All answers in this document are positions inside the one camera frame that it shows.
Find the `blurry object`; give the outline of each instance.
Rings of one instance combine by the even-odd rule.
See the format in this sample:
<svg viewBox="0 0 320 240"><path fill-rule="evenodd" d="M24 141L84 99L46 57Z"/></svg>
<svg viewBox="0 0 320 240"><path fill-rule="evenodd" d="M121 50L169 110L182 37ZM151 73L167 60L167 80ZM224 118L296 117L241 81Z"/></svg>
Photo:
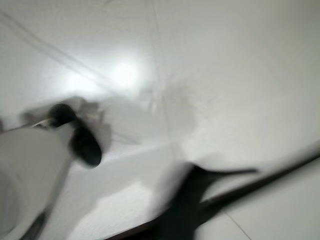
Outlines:
<svg viewBox="0 0 320 240"><path fill-rule="evenodd" d="M74 128L74 135L70 140L72 151L90 166L95 167L100 164L102 151L98 142L71 107L66 104L58 104L49 111L48 116L52 119L52 126L56 128L70 123Z"/></svg>
<svg viewBox="0 0 320 240"><path fill-rule="evenodd" d="M42 232L70 167L70 154L56 133L71 125L71 151L96 167L102 150L85 121L66 104L48 118L0 135L0 239L36 240Z"/></svg>
<svg viewBox="0 0 320 240"><path fill-rule="evenodd" d="M190 170L173 194L167 209L156 219L114 235L106 240L193 240L196 229L222 209L284 178L320 158L319 148L300 155L294 164L272 174L201 202L206 190L217 180L256 169L228 172L209 171L190 165Z"/></svg>

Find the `floor tile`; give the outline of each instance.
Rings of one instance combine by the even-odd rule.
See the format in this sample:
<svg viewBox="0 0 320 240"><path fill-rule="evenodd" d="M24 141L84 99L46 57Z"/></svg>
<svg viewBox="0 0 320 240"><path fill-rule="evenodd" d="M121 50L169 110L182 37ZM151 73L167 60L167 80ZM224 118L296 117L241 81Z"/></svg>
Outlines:
<svg viewBox="0 0 320 240"><path fill-rule="evenodd" d="M319 138L316 3L152 2L159 76L185 92L195 118L190 160L255 165Z"/></svg>
<svg viewBox="0 0 320 240"><path fill-rule="evenodd" d="M196 234L198 240L249 240L242 230L224 213L202 225Z"/></svg>

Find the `white tiled floor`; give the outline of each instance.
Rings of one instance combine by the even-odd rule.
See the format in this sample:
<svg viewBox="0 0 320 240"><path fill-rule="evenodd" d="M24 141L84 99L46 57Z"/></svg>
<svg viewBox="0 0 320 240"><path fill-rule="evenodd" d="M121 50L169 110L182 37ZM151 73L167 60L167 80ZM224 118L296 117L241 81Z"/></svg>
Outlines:
<svg viewBox="0 0 320 240"><path fill-rule="evenodd" d="M318 140L319 9L317 0L2 0L5 126L80 96L102 102L113 132L134 140L115 140L101 167L71 172L43 239L96 240L143 223L163 200L154 200L160 176L181 160L259 167ZM254 240L316 240L306 223L318 222L316 174L228 210L218 239L246 239L236 221Z"/></svg>

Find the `tile grout line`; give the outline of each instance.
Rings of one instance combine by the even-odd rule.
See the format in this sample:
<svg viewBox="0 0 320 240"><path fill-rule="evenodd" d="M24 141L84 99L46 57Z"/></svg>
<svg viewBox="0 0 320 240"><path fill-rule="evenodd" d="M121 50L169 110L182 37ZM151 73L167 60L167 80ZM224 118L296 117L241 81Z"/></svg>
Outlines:
<svg viewBox="0 0 320 240"><path fill-rule="evenodd" d="M104 90L110 91L116 96L119 95L115 89L107 87L105 84L101 83L100 81L97 81L92 77L87 76L87 74L85 74L84 72L89 72L90 74L93 74L98 79L111 81L106 76L92 69L91 67L85 65L78 59L60 50L54 45L44 41L43 39L38 37L36 34L34 34L32 31L30 31L27 27L22 25L18 20L16 20L6 12L4 12L2 9L0 9L0 20L2 20L0 21L0 23L7 26L11 30L11 32L14 33L21 41L23 41L25 44L32 47L37 52L42 53L43 55L47 56L51 60L54 60L57 63L63 65L64 67L81 75L85 79L92 81L98 87Z"/></svg>
<svg viewBox="0 0 320 240"><path fill-rule="evenodd" d="M155 3L154 3L154 0L151 0L150 2L151 2L151 9L152 9L153 16L154 16L153 20L155 21L156 33L158 35L160 35L159 16L158 16L158 13L157 13L157 10L156 10L156 6L155 6ZM158 85L158 87L160 88L160 91L161 91L160 92L160 99L161 99L163 114L164 114L164 117L165 117L166 129L167 129L168 137L169 137L170 141L172 142L173 141L172 129L170 127L169 115L168 115L167 107L166 107L166 104L165 104L166 103L166 99L165 99L164 96L162 96L162 90L163 90L162 78L161 78L161 75L160 75L159 60L158 60L158 57L157 57L154 37L153 37L151 28L149 29L149 32L150 32L150 41L151 41L151 46L152 46L152 52L153 52L153 56L154 56L153 58L154 58L155 70L156 70L156 75L157 75L157 85ZM171 151L172 151L174 159L176 159L177 158L177 154L176 154L175 149L172 146L170 146L170 148L171 148Z"/></svg>
<svg viewBox="0 0 320 240"><path fill-rule="evenodd" d="M242 228L225 210L223 211L223 213L224 213L225 215L227 215L235 225L237 225L237 227L243 232L243 234L244 234L249 240L252 240L251 237L249 237L249 235L245 232L245 230L243 230L243 228Z"/></svg>

